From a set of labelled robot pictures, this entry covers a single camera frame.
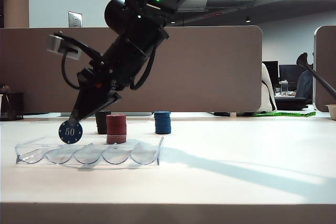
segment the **blue chip stack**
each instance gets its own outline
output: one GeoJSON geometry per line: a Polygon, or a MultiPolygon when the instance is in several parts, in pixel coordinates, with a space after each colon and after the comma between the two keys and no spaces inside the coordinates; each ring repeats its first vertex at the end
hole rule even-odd
{"type": "Polygon", "coordinates": [[[172,132],[170,111],[154,111],[154,119],[156,134],[170,134],[172,132]]]}

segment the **cubicle partition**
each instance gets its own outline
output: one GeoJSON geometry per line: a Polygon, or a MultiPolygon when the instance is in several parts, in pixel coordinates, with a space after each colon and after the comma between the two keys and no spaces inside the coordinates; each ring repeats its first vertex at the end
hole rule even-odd
{"type": "MultiPolygon", "coordinates": [[[[105,52],[117,38],[109,28],[0,30],[0,83],[24,92],[25,112],[70,112],[78,94],[61,74],[61,55],[46,51],[62,31],[105,52]]],[[[112,111],[254,111],[260,107],[261,30],[256,26],[168,27],[152,71],[136,91],[126,88],[112,111]]],[[[89,57],[67,59],[70,80],[89,57]]]]}
{"type": "MultiPolygon", "coordinates": [[[[336,89],[336,26],[321,26],[315,31],[314,70],[336,89]]],[[[313,103],[322,112],[328,112],[327,104],[336,104],[325,88],[313,82],[313,103]]]]}

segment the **white table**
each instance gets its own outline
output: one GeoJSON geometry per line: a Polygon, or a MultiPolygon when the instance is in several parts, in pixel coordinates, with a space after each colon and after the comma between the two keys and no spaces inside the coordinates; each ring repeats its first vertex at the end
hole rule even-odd
{"type": "MultiPolygon", "coordinates": [[[[3,223],[334,223],[336,121],[172,113],[160,166],[16,165],[14,146],[64,118],[1,122],[3,223]]],[[[128,133],[154,134],[154,121],[128,133]]],[[[95,134],[96,123],[82,123],[95,134]]]]}

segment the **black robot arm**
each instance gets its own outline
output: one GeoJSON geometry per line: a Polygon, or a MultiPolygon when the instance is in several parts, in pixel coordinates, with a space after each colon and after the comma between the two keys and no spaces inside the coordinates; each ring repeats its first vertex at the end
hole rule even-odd
{"type": "Polygon", "coordinates": [[[53,39],[62,40],[59,45],[63,45],[64,48],[58,49],[57,52],[63,53],[63,63],[66,55],[76,53],[77,48],[92,59],[91,68],[84,68],[77,73],[79,85],[72,85],[73,88],[79,89],[79,94],[67,121],[69,127],[78,125],[80,120],[119,101],[121,97],[117,91],[125,87],[137,89],[145,82],[156,48],[169,37],[164,27],[174,18],[184,1],[111,0],[106,6],[105,20],[119,37],[103,55],[63,34],[53,35],[53,39]],[[134,83],[136,75],[146,61],[148,65],[143,76],[138,83],[134,83]]]}

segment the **computer monitor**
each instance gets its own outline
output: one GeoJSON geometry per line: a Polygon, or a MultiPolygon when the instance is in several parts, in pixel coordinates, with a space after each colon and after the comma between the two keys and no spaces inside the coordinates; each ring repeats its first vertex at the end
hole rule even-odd
{"type": "Polygon", "coordinates": [[[279,84],[278,61],[263,61],[263,63],[268,70],[273,89],[275,89],[275,86],[279,84]]]}
{"type": "Polygon", "coordinates": [[[288,81],[288,90],[295,91],[298,85],[300,75],[305,71],[305,68],[298,65],[279,65],[280,80],[288,81]]]}

